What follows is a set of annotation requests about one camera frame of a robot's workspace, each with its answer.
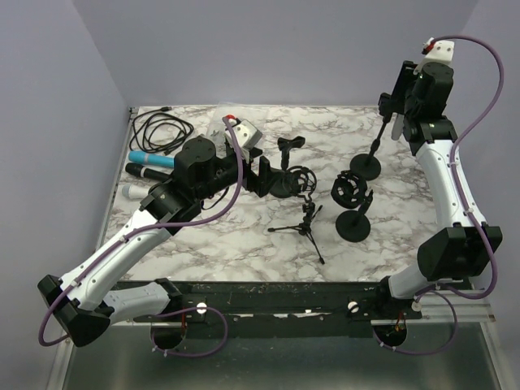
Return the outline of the black round-base mic stand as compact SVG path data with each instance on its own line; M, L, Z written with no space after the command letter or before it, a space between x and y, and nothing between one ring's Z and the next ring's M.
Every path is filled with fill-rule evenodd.
M279 199L295 197L301 190L298 175L289 170L290 151L299 149L306 143L303 136L296 136L293 139L279 137L277 145L281 153L281 163L277 181L271 187L270 195Z

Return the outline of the black tripod shock-mount stand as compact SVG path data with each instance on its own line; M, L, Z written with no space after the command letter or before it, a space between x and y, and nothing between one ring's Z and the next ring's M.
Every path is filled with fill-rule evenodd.
M301 206L303 212L302 221L298 225L286 226L286 227L269 227L268 232L279 232L283 230L294 230L298 232L300 236L305 236L311 244L314 246L318 255L319 262L324 265L325 261L322 254L320 253L319 247L317 246L313 237L311 224L323 208L322 206L316 207L312 199L317 186L317 177L315 173L305 166L293 166L290 167L283 181L283 188L288 191L288 194L292 197L297 197L303 201Z

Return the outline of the silver grey microphone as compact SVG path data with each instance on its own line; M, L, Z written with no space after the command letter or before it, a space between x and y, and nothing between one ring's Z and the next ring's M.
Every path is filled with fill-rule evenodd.
M391 139L393 141L398 141L403 133L404 127L404 116L401 114L396 115L395 122L392 127Z

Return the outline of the shock mount round-base stand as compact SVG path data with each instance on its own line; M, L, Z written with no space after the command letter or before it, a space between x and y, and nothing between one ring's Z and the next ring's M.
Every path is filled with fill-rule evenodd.
M371 232L366 212L373 202L373 191L366 180L354 171L341 171L331 189L332 199L346 209L337 217L335 226L340 237L348 242L364 241Z

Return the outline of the silver mic clip stand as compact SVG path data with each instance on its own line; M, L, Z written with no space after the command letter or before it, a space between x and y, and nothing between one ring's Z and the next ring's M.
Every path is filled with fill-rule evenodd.
M383 122L376 138L370 145L369 152L367 154L357 154L349 164L352 171L355 171L367 181L376 179L381 172L381 164L375 157L375 153L380 147L381 138L393 115L392 98L389 93L382 93L379 96L378 108Z

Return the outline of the black microphone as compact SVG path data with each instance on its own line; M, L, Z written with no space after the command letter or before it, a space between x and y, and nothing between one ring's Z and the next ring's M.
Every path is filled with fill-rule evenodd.
M129 162L125 165L125 171L134 177L163 182L169 179L167 173L156 171L141 164Z

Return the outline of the blue microphone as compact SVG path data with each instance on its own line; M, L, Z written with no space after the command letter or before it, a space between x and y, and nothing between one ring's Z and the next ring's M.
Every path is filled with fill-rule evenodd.
M128 153L128 160L131 163L151 165L156 167L173 168L175 166L175 160L172 157L157 154L147 154L143 151L130 151Z

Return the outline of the white microphone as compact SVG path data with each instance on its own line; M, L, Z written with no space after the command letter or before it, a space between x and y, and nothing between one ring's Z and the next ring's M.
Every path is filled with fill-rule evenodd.
M128 200L142 200L149 194L149 188L135 184L124 184L121 188L122 195Z

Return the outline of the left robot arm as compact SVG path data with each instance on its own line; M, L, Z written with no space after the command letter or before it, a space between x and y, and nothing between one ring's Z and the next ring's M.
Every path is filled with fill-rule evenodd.
M114 289L121 277L155 247L181 228L201 225L203 200L233 186L265 197L282 176L254 149L259 170L241 150L218 158L215 144L198 136L174 157L168 179L156 184L124 227L94 255L61 277L46 275L37 285L48 311L76 347L86 346L109 326L144 316L174 319L180 311L180 291L166 279L137 288Z

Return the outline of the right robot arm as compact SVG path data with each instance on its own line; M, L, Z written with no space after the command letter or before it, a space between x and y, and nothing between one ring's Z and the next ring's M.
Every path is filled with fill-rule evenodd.
M503 235L480 212L465 178L457 134L444 108L453 87L453 69L443 63L422 66L405 61L388 99L396 114L392 139L405 138L427 178L435 205L437 233L418 248L417 261L388 278L388 290L374 298L386 319L403 309L403 300L436 282L480 275Z

